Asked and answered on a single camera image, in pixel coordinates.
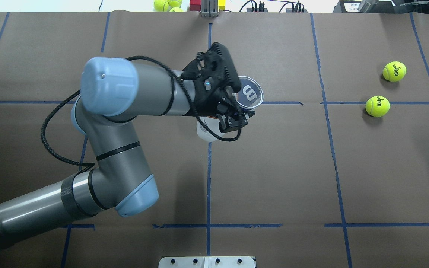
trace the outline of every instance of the yellow tennis ball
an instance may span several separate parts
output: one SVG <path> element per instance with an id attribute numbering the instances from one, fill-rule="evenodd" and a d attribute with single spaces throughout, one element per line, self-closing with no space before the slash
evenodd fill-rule
<path id="1" fill-rule="evenodd" d="M 158 12 L 165 12 L 170 9 L 170 5 L 167 0 L 155 0 L 153 2 L 153 8 Z"/>
<path id="2" fill-rule="evenodd" d="M 183 10 L 180 7 L 174 7 L 170 9 L 170 12 L 183 12 Z"/>
<path id="3" fill-rule="evenodd" d="M 382 96 L 371 97 L 365 103 L 365 110 L 373 117 L 382 117 L 390 110 L 390 102 Z"/>
<path id="4" fill-rule="evenodd" d="M 407 74 L 407 67 L 400 61 L 392 61 L 383 68 L 383 78 L 391 82 L 402 80 Z"/>
<path id="5" fill-rule="evenodd" d="M 168 0 L 171 7 L 181 7 L 183 0 Z"/>

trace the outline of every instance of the black cable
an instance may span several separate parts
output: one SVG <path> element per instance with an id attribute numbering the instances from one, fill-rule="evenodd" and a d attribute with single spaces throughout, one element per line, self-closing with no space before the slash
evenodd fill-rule
<path id="1" fill-rule="evenodd" d="M 299 8 L 299 4 L 300 4 L 300 2 L 298 1 L 298 2 L 296 3 L 296 6 L 291 10 L 291 12 L 297 12 L 297 11 L 298 11 L 298 8 Z"/>
<path id="2" fill-rule="evenodd" d="M 157 61 L 156 59 L 152 59 L 150 57 L 147 56 L 133 56 L 133 57 L 129 57 L 126 58 L 126 60 L 128 61 L 134 61 L 134 60 L 144 60 L 144 61 L 149 61 L 151 63 L 155 63 L 156 65 L 160 66 L 161 68 L 165 69 L 165 71 L 167 71 L 167 73 L 170 75 L 170 77 L 172 79 L 174 79 L 182 88 L 186 99 L 188 100 L 188 103 L 190 105 L 190 108 L 194 114 L 194 116 L 196 117 L 196 120 L 198 120 L 198 122 L 211 134 L 213 135 L 213 137 L 215 137 L 216 139 L 219 139 L 220 141 L 224 141 L 224 142 L 233 142 L 236 141 L 237 139 L 239 139 L 240 135 L 241 135 L 241 125 L 239 125 L 238 127 L 238 134 L 234 137 L 234 138 L 223 138 L 221 136 L 218 136 L 216 133 L 214 133 L 200 118 L 200 115 L 198 114 L 198 111 L 196 110 L 196 107 L 194 106 L 193 100 L 190 97 L 190 94 L 188 93 L 188 90 L 186 89 L 186 87 L 183 84 L 183 81 L 180 79 L 180 77 L 178 77 L 177 75 L 175 75 L 175 73 L 172 71 L 172 69 L 170 69 L 168 66 L 166 66 L 165 64 L 161 63 L 160 61 Z"/>
<path id="3" fill-rule="evenodd" d="M 296 13 L 302 13 L 304 11 L 304 5 L 300 1 L 298 1 L 296 3 L 296 7 L 294 9 L 295 9 L 294 12 L 296 12 Z"/>
<path id="4" fill-rule="evenodd" d="M 282 11 L 282 9 L 286 6 L 286 5 L 289 5 L 289 4 L 291 4 L 292 5 L 292 8 L 291 8 L 291 12 L 294 10 L 294 3 L 293 2 L 286 2 L 282 7 L 281 7 L 281 9 L 279 9 L 279 13 L 281 13 L 281 11 Z"/>
<path id="5" fill-rule="evenodd" d="M 249 1 L 245 2 L 245 4 L 240 8 L 239 12 L 243 11 L 243 8 L 244 8 L 244 7 L 245 7 L 249 2 L 252 4 L 252 11 L 253 11 L 253 12 L 256 12 L 256 11 L 257 11 L 257 3 L 256 3 L 256 1 L 254 1 L 254 0 L 249 0 Z"/>
<path id="6" fill-rule="evenodd" d="M 73 98 L 77 97 L 80 94 L 80 90 L 77 90 L 75 93 L 73 93 L 69 98 L 65 99 L 63 102 L 61 102 L 47 117 L 46 120 L 44 120 L 42 127 L 41 127 L 41 141 L 42 144 L 44 145 L 44 147 L 46 148 L 46 150 L 52 154 L 52 156 L 54 156 L 55 158 L 57 158 L 58 160 L 61 160 L 64 163 L 68 163 L 74 166 L 85 166 L 86 168 L 82 170 L 82 172 L 88 171 L 89 169 L 93 168 L 95 166 L 95 163 L 81 163 L 81 162 L 77 162 L 77 161 L 73 161 L 70 159 L 67 159 L 63 156 L 60 156 L 59 154 L 57 154 L 49 145 L 49 143 L 47 142 L 46 139 L 46 128 L 47 128 L 47 124 L 49 124 L 49 121 L 52 119 L 52 117 L 54 117 L 54 115 L 61 110 L 61 108 L 66 105 L 68 102 L 70 102 Z"/>

